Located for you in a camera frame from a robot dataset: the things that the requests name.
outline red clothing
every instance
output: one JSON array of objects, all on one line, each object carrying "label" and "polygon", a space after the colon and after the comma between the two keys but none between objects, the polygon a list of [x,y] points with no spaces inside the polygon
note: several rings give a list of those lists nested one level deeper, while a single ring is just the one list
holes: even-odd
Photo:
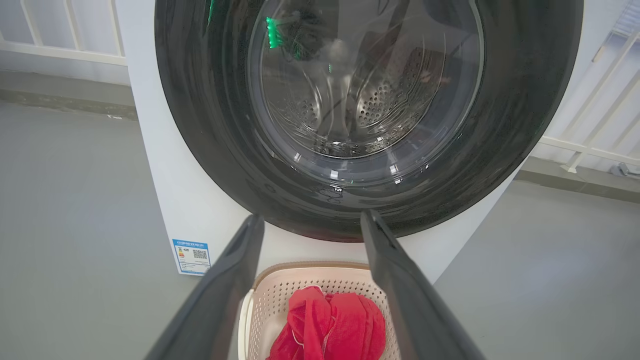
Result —
[{"label": "red clothing", "polygon": [[385,350],[385,319],[356,293],[322,294],[317,286],[289,299],[287,324],[268,360],[378,360]]}]

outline washing machine door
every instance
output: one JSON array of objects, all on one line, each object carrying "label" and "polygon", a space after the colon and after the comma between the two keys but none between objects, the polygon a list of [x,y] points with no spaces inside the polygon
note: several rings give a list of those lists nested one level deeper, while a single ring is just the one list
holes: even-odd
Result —
[{"label": "washing machine door", "polygon": [[305,236],[360,241],[456,216],[559,104],[581,1],[157,0],[159,72],[211,178]]}]

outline green light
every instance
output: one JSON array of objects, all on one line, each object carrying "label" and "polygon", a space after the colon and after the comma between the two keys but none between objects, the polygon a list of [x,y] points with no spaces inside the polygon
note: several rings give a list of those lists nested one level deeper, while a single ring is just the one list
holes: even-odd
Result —
[{"label": "green light", "polygon": [[267,35],[269,36],[269,47],[274,49],[282,45],[282,36],[278,31],[278,21],[268,17],[267,21]]},{"label": "green light", "polygon": [[207,27],[209,27],[209,24],[211,23],[211,16],[213,15],[213,2],[214,0],[211,0],[211,4],[209,5],[209,21],[207,22]]}]

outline front-loading washing machine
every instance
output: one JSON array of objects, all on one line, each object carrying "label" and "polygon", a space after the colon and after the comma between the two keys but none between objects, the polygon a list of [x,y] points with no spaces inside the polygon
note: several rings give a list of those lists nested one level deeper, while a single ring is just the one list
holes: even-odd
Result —
[{"label": "front-loading washing machine", "polygon": [[590,60],[582,18],[582,1],[119,2],[178,271],[202,275],[249,213],[269,222],[259,270],[366,261],[374,209],[435,281]]}]

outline beige plastic basket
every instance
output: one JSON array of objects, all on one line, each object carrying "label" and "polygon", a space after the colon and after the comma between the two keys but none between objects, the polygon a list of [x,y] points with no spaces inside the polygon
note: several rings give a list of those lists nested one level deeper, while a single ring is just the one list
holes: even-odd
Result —
[{"label": "beige plastic basket", "polygon": [[263,271],[244,297],[238,324],[239,360],[265,360],[287,322],[289,297],[294,291],[318,285],[325,293],[358,293],[380,308],[387,328],[381,360],[400,359],[387,296],[371,278],[369,267],[358,263],[307,262],[272,266]]}]

